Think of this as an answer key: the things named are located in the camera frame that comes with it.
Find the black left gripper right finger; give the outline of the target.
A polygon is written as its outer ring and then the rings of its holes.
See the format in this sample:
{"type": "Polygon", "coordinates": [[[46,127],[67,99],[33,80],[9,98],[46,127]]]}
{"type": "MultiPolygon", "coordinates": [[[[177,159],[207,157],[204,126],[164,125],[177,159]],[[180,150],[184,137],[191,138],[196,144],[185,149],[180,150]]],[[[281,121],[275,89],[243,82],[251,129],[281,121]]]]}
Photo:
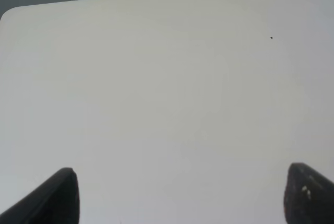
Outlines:
{"type": "Polygon", "coordinates": [[[305,163],[292,163],[283,208],[288,224],[333,224],[333,182],[305,163]]]}

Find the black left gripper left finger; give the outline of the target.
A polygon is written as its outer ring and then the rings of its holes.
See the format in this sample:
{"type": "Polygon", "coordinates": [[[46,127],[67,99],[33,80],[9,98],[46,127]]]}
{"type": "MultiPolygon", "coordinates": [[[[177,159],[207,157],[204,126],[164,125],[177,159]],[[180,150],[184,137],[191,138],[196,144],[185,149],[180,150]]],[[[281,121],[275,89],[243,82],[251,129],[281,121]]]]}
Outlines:
{"type": "Polygon", "coordinates": [[[1,213],[1,223],[79,223],[79,186],[72,168],[62,168],[1,213]]]}

